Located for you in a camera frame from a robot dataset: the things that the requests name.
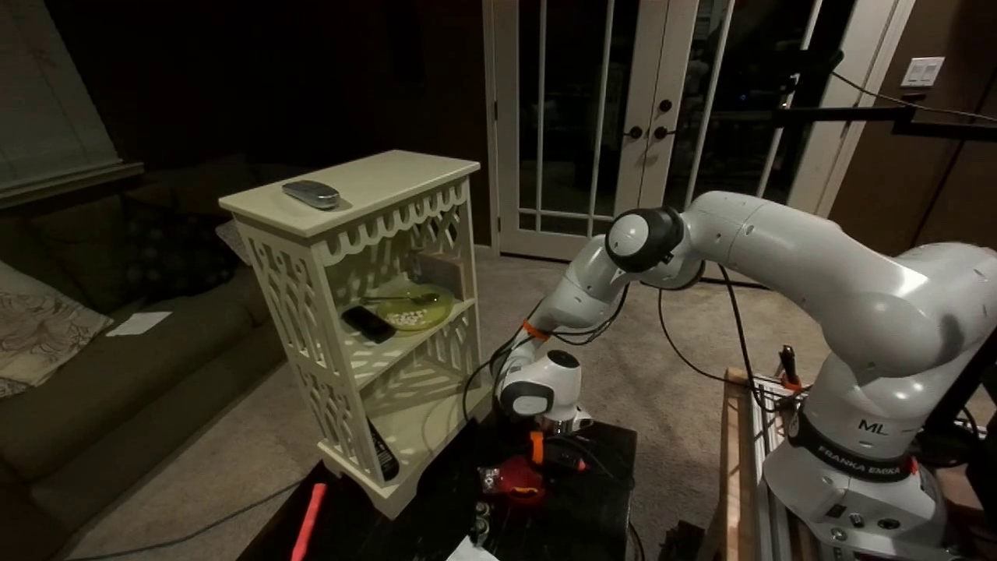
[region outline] shelf top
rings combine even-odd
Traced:
[[[221,198],[223,209],[310,238],[479,170],[481,164],[392,150]],[[292,199],[281,187],[296,180],[324,183],[340,195],[340,207],[319,211]]]

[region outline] paper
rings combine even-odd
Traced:
[[[118,335],[138,335],[152,329],[157,323],[166,319],[172,311],[139,311],[121,322],[120,325],[108,331],[108,337]]]
[[[454,553],[450,554],[447,561],[499,561],[495,555],[492,555],[484,549],[478,549],[475,544],[471,543],[471,539],[468,536],[464,536],[464,541],[462,541]]]

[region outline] black table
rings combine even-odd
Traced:
[[[392,521],[381,515],[348,477],[337,479],[319,463],[239,556],[239,561],[290,559],[315,483],[326,483],[306,560],[443,561],[467,535],[483,500],[479,466],[509,456],[490,417],[472,423],[427,468],[416,498]],[[613,476],[594,468],[551,477],[543,501],[493,505],[485,547],[499,561],[624,559],[637,433],[596,423],[581,431]]]

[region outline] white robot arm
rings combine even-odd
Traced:
[[[944,558],[933,556],[943,551],[944,509],[907,448],[997,326],[991,250],[934,244],[889,258],[830,221],[723,192],[682,214],[630,211],[585,247],[524,322],[498,368],[502,408],[577,426],[580,366],[562,351],[534,361],[546,335],[599,324],[631,281],[691,285],[704,261],[791,299],[831,349],[789,439],[765,462],[770,488],[821,539],[850,524],[858,550]],[[865,520],[877,522],[870,529]]]

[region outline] white decorative shelf unit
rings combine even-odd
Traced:
[[[295,179],[339,191],[319,211],[281,191],[287,180],[221,199],[235,216],[307,406],[326,466],[359,483],[394,518],[430,461],[464,426],[462,393],[481,363],[468,174],[476,162],[392,151]],[[443,323],[366,339],[340,319],[363,295],[410,282],[420,253],[461,264],[464,298]],[[489,374],[468,393],[477,418],[491,406]],[[385,480],[367,423],[400,470]]]

